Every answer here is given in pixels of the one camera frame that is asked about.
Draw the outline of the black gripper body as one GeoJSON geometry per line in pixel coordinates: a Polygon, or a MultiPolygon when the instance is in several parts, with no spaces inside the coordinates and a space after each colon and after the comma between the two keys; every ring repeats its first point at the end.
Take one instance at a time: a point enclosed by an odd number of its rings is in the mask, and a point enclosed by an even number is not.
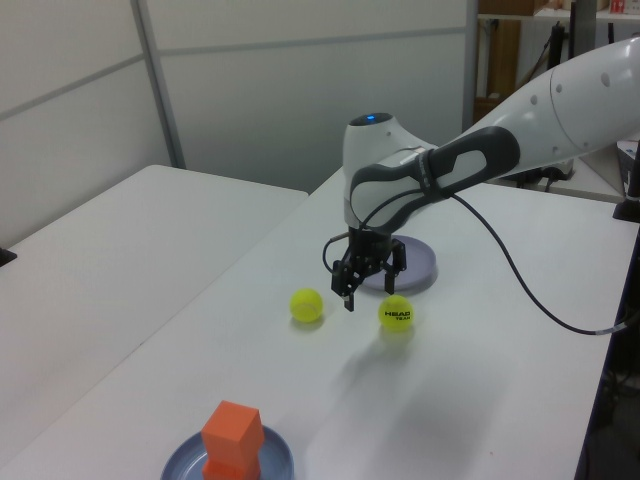
{"type": "Polygon", "coordinates": [[[349,228],[348,265],[356,274],[390,272],[394,268],[391,235],[349,228]]]}

